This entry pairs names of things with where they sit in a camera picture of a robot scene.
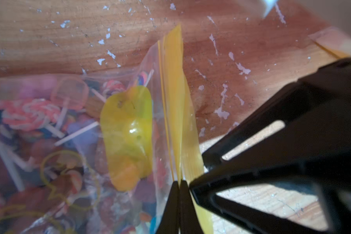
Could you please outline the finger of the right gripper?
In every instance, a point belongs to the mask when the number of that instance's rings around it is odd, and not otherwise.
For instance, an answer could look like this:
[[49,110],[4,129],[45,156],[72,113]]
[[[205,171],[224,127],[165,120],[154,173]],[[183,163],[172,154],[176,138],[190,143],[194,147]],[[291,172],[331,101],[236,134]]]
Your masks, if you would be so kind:
[[279,90],[203,154],[196,203],[255,234],[313,234],[218,192],[261,183],[313,186],[329,234],[351,234],[351,58]]

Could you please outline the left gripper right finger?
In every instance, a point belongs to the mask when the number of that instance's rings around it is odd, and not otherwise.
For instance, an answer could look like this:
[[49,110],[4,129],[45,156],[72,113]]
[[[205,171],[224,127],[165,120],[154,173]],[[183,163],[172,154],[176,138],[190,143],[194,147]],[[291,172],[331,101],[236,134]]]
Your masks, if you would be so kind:
[[180,183],[179,199],[179,229],[181,234],[203,234],[194,203],[189,191],[188,184],[185,180]]

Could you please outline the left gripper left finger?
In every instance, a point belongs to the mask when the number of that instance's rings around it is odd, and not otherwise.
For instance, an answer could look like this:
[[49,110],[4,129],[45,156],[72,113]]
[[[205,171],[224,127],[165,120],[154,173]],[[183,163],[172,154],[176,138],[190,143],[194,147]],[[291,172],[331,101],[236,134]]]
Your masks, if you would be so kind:
[[179,233],[179,185],[174,181],[156,234]]

